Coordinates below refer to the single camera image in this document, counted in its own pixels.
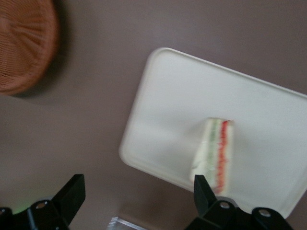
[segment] brown basket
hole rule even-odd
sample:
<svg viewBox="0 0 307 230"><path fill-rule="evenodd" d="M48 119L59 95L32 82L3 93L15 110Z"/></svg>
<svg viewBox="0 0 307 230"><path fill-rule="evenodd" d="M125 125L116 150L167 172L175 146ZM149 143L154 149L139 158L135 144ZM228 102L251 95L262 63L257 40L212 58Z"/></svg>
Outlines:
<svg viewBox="0 0 307 230"><path fill-rule="evenodd" d="M16 94L43 75L57 47L52 0L0 0L0 94Z"/></svg>

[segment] white cutting board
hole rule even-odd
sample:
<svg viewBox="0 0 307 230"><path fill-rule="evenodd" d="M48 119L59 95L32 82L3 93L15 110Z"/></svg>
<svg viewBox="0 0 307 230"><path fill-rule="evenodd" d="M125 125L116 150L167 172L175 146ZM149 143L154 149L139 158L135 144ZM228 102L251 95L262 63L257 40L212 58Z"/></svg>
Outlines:
<svg viewBox="0 0 307 230"><path fill-rule="evenodd" d="M205 119L234 120L228 197L286 218L307 189L307 96L160 48L146 65L120 147L123 161L193 190Z"/></svg>

